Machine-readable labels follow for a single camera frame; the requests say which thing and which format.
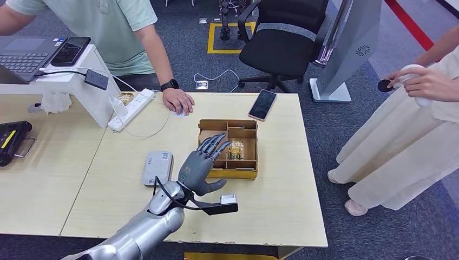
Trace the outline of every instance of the black smartphone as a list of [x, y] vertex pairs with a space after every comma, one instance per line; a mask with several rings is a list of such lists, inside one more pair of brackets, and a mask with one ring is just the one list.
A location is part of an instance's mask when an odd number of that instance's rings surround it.
[[265, 121], [276, 97], [275, 93], [263, 89], [258, 95], [257, 100], [255, 100], [252, 109], [250, 109], [248, 116], [262, 122]]
[[89, 42], [91, 42], [90, 37], [69, 38], [56, 56], [54, 56], [51, 65], [55, 67], [70, 67], [75, 65]]

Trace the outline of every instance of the smartwatch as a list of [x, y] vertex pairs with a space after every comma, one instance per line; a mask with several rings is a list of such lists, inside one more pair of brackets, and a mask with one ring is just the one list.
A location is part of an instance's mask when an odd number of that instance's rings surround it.
[[166, 84], [161, 85], [161, 91], [164, 91], [168, 88], [175, 88], [179, 89], [179, 83], [175, 79], [171, 79], [171, 81], [167, 82]]

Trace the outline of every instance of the white cable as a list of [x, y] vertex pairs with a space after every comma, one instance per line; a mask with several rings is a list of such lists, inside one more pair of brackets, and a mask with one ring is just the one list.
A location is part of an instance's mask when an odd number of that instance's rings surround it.
[[197, 83], [198, 81], [196, 80], [196, 76], [201, 76], [201, 77], [203, 77], [203, 78], [206, 79], [206, 80], [214, 81], [214, 80], [220, 78], [221, 76], [223, 76], [223, 75], [224, 75], [225, 73], [227, 73], [227, 72], [232, 72], [232, 73], [238, 78], [238, 85], [236, 85], [236, 86], [233, 88], [233, 90], [230, 91], [230, 93], [231, 93], [231, 92], [233, 92], [234, 90], [236, 90], [236, 89], [238, 88], [238, 86], [239, 86], [239, 76], [236, 74], [236, 72], [234, 72], [234, 71], [231, 70], [231, 69], [227, 69], [227, 70], [224, 71], [222, 74], [220, 74], [218, 77], [215, 77], [215, 78], [213, 78], [213, 79], [209, 79], [208, 77], [206, 77], [206, 76], [204, 76], [204, 75], [202, 75], [202, 74], [200, 74], [200, 73], [196, 73], [196, 74], [194, 74], [194, 76], [193, 76], [193, 80], [194, 80], [195, 83]]
[[[122, 79], [120, 79], [119, 77], [113, 75], [113, 74], [110, 74], [106, 71], [102, 71], [102, 70], [97, 70], [97, 69], [91, 69], [91, 68], [85, 68], [85, 67], [71, 67], [71, 69], [90, 69], [90, 70], [93, 70], [95, 72], [99, 72], [99, 73], [104, 73], [105, 75], [111, 75], [112, 77], [118, 79], [120, 82], [122, 82], [123, 84], [125, 84], [126, 86], [128, 86], [129, 88], [131, 88], [133, 91], [135, 91], [137, 94], [139, 95], [142, 95], [146, 98], [149, 98], [149, 99], [152, 99], [152, 100], [155, 100], [154, 97], [149, 97], [149, 96], [145, 96], [143, 95], [142, 93], [140, 93], [139, 91], [137, 91], [135, 88], [133, 88], [131, 85], [129, 85], [128, 83], [124, 82]], [[59, 70], [63, 70], [63, 68], [59, 68], [59, 69], [45, 69], [45, 68], [42, 68], [40, 69], [40, 71], [42, 72], [46, 72], [46, 71], [59, 71]], [[118, 115], [118, 113], [116, 112], [115, 110], [115, 106], [113, 105], [113, 103], [110, 101], [110, 104], [112, 105], [112, 108], [113, 108], [113, 111], [115, 112], [116, 116], [118, 116], [118, 118], [120, 118], [120, 116]], [[121, 122], [121, 125], [123, 126], [123, 129], [126, 131], [126, 133], [128, 133], [129, 135], [133, 136], [133, 137], [141, 137], [141, 138], [146, 138], [146, 137], [152, 137], [156, 134], [158, 134], [167, 124], [167, 122], [169, 121], [169, 118], [171, 117], [171, 111], [168, 110], [169, 113], [167, 113], [167, 118], [166, 118], [166, 121], [164, 122], [164, 124], [161, 126], [161, 128], [159, 128], [158, 131], [156, 131], [155, 133], [153, 134], [148, 134], [148, 135], [137, 135], [137, 134], [132, 134], [131, 132], [128, 131], [126, 125], [124, 124], [123, 120], [120, 119], [120, 122]]]

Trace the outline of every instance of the gray robotic hand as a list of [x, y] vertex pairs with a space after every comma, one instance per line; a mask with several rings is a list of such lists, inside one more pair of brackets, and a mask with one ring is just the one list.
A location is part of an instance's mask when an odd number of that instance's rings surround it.
[[214, 160], [231, 144], [226, 141], [217, 148], [225, 135], [223, 133], [205, 139], [196, 151], [191, 152], [179, 171], [179, 183], [198, 196], [217, 191], [226, 184], [225, 179], [211, 184], [205, 181], [214, 165]]
[[[215, 158], [230, 145], [227, 141], [217, 148], [224, 137], [225, 134], [215, 135], [202, 142], [184, 162], [179, 181], [159, 182], [161, 189], [153, 194], [149, 204], [114, 235], [93, 248], [62, 260], [143, 260], [149, 258], [157, 245], [182, 226], [184, 209], [203, 210], [208, 215], [237, 212], [235, 195], [221, 196], [220, 203], [194, 199], [194, 194], [203, 196], [226, 184], [225, 179], [211, 184], [205, 181]], [[186, 206], [190, 200], [199, 208]]]

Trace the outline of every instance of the light wooden table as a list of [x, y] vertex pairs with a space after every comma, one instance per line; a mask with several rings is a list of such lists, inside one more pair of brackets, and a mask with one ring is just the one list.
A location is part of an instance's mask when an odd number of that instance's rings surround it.
[[0, 122], [27, 120], [29, 156], [0, 168], [0, 233], [58, 236], [105, 129], [73, 99], [70, 110], [28, 113], [40, 95], [0, 95]]
[[[247, 119], [256, 94], [190, 93], [194, 113], [171, 115], [164, 129], [151, 138], [134, 138], [107, 130], [97, 150], [63, 236], [109, 237], [142, 210], [153, 189], [141, 184], [147, 153], [170, 151], [175, 156], [172, 179], [188, 154], [196, 149], [200, 119]], [[168, 110], [152, 101], [128, 130], [156, 132]], [[256, 180], [229, 180], [220, 191], [200, 200], [218, 202], [222, 194], [236, 194], [239, 212], [208, 216], [186, 211], [185, 223], [166, 241], [275, 245], [281, 257], [303, 246], [327, 246], [327, 239], [311, 166], [303, 118], [296, 94], [279, 94], [258, 130], [259, 174]]]

